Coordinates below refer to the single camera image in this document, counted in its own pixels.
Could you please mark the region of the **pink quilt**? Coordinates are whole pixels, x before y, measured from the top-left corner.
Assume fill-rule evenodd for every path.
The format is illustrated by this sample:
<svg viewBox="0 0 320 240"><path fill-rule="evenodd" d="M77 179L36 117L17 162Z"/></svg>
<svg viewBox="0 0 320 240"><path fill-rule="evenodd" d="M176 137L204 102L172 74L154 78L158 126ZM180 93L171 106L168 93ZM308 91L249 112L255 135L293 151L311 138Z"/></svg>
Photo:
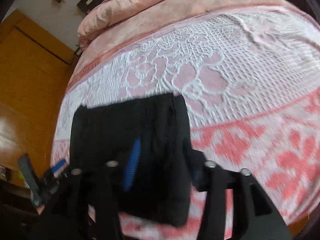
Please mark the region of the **pink quilt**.
<svg viewBox="0 0 320 240"><path fill-rule="evenodd" d="M220 9L288 6L286 0L104 0L78 27L83 52L69 85L125 46L170 24Z"/></svg>

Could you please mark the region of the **pink white patterned bedspread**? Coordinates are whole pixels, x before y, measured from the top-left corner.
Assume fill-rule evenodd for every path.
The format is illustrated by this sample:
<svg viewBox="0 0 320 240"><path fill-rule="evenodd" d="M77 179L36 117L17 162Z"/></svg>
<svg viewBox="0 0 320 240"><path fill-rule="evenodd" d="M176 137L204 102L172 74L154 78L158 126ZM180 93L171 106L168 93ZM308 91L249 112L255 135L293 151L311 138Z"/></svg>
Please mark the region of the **pink white patterned bedspread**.
<svg viewBox="0 0 320 240"><path fill-rule="evenodd" d="M69 158L72 117L181 93L191 141L222 167L250 169L287 224L319 204L319 25L284 7L220 10L150 35L136 18L83 53L57 121L51 163Z"/></svg>

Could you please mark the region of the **black pants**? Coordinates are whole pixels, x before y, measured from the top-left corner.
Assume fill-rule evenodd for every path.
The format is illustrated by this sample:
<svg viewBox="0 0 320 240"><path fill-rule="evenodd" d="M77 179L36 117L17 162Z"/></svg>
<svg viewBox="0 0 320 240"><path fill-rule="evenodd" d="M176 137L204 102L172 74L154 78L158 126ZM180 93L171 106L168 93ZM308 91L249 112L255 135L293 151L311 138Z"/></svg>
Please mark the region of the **black pants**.
<svg viewBox="0 0 320 240"><path fill-rule="evenodd" d="M191 150L184 97L172 93L109 106L80 106L70 158L96 218L124 212L175 227L187 222Z"/></svg>

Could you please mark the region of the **orange wooden wardrobe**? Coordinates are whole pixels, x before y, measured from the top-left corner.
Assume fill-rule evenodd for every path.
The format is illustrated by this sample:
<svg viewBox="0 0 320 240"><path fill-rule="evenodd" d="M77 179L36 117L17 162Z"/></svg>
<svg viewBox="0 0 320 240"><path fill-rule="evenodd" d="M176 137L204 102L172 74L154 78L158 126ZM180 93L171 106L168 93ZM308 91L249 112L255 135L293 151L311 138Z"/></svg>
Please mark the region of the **orange wooden wardrobe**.
<svg viewBox="0 0 320 240"><path fill-rule="evenodd" d="M15 10L1 23L1 166L23 186L18 158L27 153L41 176L50 165L74 52Z"/></svg>

